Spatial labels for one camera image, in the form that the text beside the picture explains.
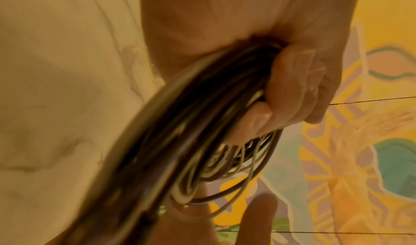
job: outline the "painted mural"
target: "painted mural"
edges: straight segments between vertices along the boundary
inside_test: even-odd
[[[415,29],[416,0],[359,0],[323,122],[284,131],[263,173],[215,219],[221,244],[235,242],[247,204],[270,191],[279,198],[272,244],[416,245]]]

